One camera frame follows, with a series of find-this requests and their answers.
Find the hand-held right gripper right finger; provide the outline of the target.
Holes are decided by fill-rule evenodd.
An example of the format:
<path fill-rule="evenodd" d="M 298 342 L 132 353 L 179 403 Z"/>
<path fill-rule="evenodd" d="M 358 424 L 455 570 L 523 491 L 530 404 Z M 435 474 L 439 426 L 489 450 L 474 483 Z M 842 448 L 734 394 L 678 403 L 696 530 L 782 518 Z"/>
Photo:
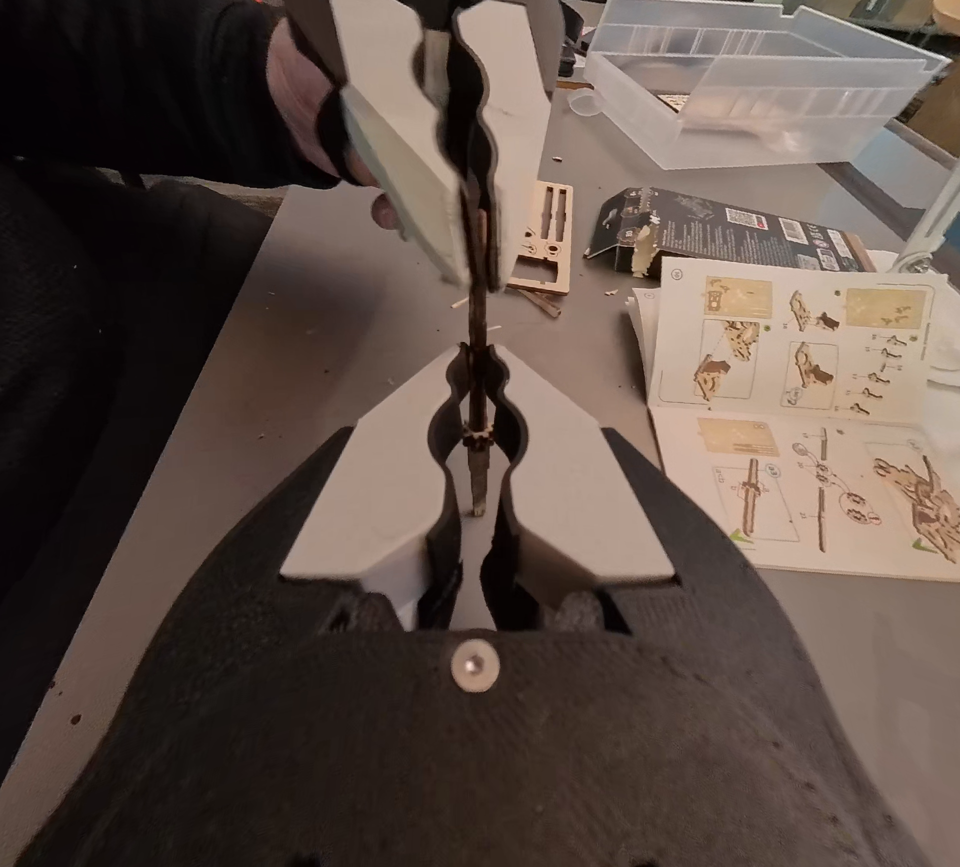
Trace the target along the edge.
<path fill-rule="evenodd" d="M 599 422 L 506 347 L 487 350 L 493 441 L 508 461 L 481 587 L 495 627 L 524 631 L 569 596 L 675 577 Z"/>

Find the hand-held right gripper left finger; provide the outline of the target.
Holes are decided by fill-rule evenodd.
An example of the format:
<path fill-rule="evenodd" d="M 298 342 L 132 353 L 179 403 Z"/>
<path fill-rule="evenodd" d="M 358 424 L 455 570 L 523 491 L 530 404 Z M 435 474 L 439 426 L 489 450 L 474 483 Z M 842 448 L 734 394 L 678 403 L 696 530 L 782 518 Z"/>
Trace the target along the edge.
<path fill-rule="evenodd" d="M 448 462 L 464 437 L 467 373 L 466 349 L 452 347 L 358 420 L 282 562 L 283 579 L 387 597 L 407 630 L 450 624 L 463 569 Z"/>

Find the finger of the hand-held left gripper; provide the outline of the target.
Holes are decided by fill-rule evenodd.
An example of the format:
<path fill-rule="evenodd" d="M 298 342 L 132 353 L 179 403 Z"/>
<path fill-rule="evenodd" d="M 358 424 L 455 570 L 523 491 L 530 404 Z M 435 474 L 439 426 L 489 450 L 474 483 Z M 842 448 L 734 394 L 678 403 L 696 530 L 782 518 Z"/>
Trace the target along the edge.
<path fill-rule="evenodd" d="M 453 19 L 465 64 L 453 103 L 465 107 L 467 195 L 486 214 L 484 285 L 510 282 L 533 210 L 550 115 L 527 10 L 483 0 Z"/>
<path fill-rule="evenodd" d="M 352 147 L 390 201 L 397 230 L 453 285 L 470 286 L 470 162 L 481 71 L 465 40 L 470 0 L 444 29 L 399 0 L 330 0 Z"/>

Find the wooden model rod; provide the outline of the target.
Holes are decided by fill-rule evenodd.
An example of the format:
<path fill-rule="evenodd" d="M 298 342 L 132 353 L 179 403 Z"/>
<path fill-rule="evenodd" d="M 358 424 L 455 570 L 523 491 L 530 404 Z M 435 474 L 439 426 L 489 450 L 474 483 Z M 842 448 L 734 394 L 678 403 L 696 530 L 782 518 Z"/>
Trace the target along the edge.
<path fill-rule="evenodd" d="M 490 449 L 493 428 L 488 413 L 486 377 L 489 345 L 487 298 L 498 279 L 495 250 L 495 217 L 491 201 L 484 189 L 471 190 L 466 201 L 465 241 L 470 270 L 467 303 L 467 416 L 463 427 L 463 444 L 471 493 L 471 514 L 480 518 L 487 511 Z"/>

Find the person's left forearm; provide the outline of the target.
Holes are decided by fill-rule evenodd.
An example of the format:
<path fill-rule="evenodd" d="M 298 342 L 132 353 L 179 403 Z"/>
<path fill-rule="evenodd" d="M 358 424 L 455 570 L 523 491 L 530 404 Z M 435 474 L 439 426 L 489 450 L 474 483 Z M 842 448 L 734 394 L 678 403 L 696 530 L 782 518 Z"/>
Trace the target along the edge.
<path fill-rule="evenodd" d="M 1 0 L 2 157 L 333 187 L 268 89 L 279 20 L 255 0 Z"/>

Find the black cardboard model box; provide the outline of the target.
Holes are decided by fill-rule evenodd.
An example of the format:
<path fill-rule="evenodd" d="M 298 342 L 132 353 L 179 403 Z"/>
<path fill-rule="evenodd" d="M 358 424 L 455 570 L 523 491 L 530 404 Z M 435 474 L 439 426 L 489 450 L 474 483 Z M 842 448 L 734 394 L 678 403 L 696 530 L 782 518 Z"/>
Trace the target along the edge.
<path fill-rule="evenodd" d="M 662 188 L 620 191 L 599 209 L 586 260 L 657 280 L 664 257 L 838 273 L 875 272 L 860 238 L 838 228 Z"/>

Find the person's left hand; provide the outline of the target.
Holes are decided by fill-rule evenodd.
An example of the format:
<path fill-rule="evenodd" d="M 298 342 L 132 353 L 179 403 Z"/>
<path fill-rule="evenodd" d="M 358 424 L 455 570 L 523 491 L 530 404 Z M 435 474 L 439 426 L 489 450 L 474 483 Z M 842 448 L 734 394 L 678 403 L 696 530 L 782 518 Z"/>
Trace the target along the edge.
<path fill-rule="evenodd" d="M 379 188 L 347 130 L 340 88 L 300 50 L 286 17 L 270 36 L 266 81 L 273 105 L 307 165 L 335 182 Z"/>

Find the wooden part sheet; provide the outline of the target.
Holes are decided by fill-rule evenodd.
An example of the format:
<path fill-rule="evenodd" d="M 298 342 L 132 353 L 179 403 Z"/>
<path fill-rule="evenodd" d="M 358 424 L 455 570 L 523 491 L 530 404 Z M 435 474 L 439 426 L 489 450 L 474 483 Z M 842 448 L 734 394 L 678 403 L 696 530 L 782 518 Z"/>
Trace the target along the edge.
<path fill-rule="evenodd" d="M 683 115 L 688 118 L 717 117 L 718 101 L 711 96 L 668 91 L 654 93 L 654 97 L 676 115 Z"/>
<path fill-rule="evenodd" d="M 532 293 L 570 293 L 573 188 L 537 180 L 508 287 Z"/>

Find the clear plastic bin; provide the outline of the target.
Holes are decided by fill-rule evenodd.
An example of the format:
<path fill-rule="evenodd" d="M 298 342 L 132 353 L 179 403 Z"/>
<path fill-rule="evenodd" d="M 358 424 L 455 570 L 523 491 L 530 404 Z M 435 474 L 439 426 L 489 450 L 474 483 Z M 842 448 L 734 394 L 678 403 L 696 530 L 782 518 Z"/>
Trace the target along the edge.
<path fill-rule="evenodd" d="M 815 9 L 716 0 L 607 0 L 569 94 L 664 170 L 854 160 L 950 64 Z M 689 118 L 655 93 L 718 101 Z"/>

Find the white instruction booklet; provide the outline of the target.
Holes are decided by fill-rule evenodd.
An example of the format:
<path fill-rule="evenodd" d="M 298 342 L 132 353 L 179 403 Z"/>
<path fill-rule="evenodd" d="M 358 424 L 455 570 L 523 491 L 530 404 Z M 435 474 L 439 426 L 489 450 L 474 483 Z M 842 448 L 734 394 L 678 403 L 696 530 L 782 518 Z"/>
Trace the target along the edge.
<path fill-rule="evenodd" d="M 958 292 L 668 257 L 627 298 L 663 470 L 757 568 L 958 583 Z"/>

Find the white metal stand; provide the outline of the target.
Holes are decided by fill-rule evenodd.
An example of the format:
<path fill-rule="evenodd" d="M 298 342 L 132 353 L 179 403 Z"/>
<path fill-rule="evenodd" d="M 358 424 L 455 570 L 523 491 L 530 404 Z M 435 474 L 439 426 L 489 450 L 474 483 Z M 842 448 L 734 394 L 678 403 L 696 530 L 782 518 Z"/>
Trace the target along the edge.
<path fill-rule="evenodd" d="M 929 271 L 933 256 L 943 245 L 958 214 L 959 159 L 956 159 L 941 192 L 923 213 L 904 249 L 896 257 L 891 273 L 918 274 Z"/>

